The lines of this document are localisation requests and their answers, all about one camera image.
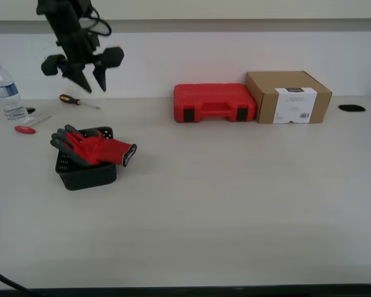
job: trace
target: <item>black basket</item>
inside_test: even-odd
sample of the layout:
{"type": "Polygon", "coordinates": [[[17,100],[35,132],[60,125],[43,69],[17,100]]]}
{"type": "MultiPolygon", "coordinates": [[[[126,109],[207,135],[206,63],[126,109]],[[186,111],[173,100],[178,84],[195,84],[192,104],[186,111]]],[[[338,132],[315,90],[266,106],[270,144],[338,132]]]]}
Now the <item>black basket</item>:
{"type": "MultiPolygon", "coordinates": [[[[110,127],[99,127],[95,129],[98,129],[104,138],[113,138],[113,130],[110,127]]],[[[80,132],[85,133],[88,130],[80,130],[80,132]]],[[[61,177],[66,189],[70,191],[111,184],[117,179],[115,164],[105,163],[94,167],[83,167],[60,151],[58,160],[56,161],[55,171],[61,177]]]]}

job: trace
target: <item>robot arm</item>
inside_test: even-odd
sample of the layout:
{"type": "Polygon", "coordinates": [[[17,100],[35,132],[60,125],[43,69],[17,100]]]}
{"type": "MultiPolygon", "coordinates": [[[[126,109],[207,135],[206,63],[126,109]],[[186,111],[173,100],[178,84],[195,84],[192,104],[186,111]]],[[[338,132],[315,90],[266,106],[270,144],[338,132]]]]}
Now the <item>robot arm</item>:
{"type": "Polygon", "coordinates": [[[45,75],[56,75],[58,69],[63,77],[70,79],[89,93],[92,89],[83,74],[85,65],[94,64],[93,75],[103,91],[106,91],[106,70],[119,67],[124,59],[120,47],[107,48],[102,54],[94,55],[96,47],[100,46],[98,33],[90,28],[82,28],[80,18],[87,17],[109,25],[98,17],[92,17],[91,0],[38,0],[37,14],[45,15],[67,57],[58,54],[49,56],[41,66],[45,75]]]}

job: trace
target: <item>red glove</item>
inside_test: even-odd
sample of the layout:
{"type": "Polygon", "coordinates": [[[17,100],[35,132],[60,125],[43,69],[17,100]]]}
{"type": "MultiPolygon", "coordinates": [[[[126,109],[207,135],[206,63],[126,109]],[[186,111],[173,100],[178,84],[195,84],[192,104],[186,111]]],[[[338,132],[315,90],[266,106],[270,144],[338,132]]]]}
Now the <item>red glove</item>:
{"type": "Polygon", "coordinates": [[[70,125],[52,135],[51,145],[86,167],[101,163],[115,163],[126,167],[137,150],[135,144],[105,139],[96,129],[89,130],[84,137],[70,125]]]}

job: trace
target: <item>red handle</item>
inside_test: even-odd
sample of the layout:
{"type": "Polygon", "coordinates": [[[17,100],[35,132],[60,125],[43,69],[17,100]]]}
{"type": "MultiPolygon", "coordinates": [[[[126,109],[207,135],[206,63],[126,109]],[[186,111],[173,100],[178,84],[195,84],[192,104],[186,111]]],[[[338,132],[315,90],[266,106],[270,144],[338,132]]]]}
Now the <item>red handle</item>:
{"type": "Polygon", "coordinates": [[[231,116],[230,110],[208,110],[208,111],[201,111],[200,113],[202,116],[211,116],[215,118],[225,118],[227,116],[231,116]]]}
{"type": "Polygon", "coordinates": [[[25,126],[16,126],[15,131],[23,134],[34,134],[36,133],[36,130],[34,130],[31,127],[25,127],[25,126]]]}
{"type": "Polygon", "coordinates": [[[200,109],[201,116],[228,117],[231,116],[231,107],[226,102],[208,102],[200,109]]]}

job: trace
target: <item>black cord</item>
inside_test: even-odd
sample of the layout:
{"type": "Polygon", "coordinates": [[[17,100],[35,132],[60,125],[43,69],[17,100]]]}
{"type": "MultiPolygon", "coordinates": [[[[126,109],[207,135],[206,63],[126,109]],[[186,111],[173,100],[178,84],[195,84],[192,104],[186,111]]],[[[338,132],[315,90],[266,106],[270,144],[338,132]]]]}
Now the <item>black cord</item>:
{"type": "Polygon", "coordinates": [[[31,297],[46,297],[44,295],[41,295],[39,293],[35,293],[30,291],[29,289],[26,289],[24,286],[18,285],[17,283],[14,283],[12,280],[9,280],[5,276],[0,274],[0,282],[5,283],[7,286],[10,286],[11,288],[14,288],[15,290],[18,290],[22,292],[23,294],[29,295],[31,297]]]}
{"type": "Polygon", "coordinates": [[[113,32],[110,24],[107,23],[107,21],[100,18],[99,12],[96,10],[96,8],[93,7],[92,11],[96,14],[96,17],[93,17],[92,15],[87,15],[86,18],[88,18],[90,20],[94,20],[95,23],[93,25],[89,26],[88,28],[86,28],[86,31],[88,31],[92,34],[99,35],[99,36],[105,36],[105,37],[110,36],[113,32]],[[99,23],[103,24],[107,28],[107,30],[108,30],[107,33],[102,33],[102,32],[99,32],[99,31],[91,30],[91,29],[95,28],[99,23]]]}

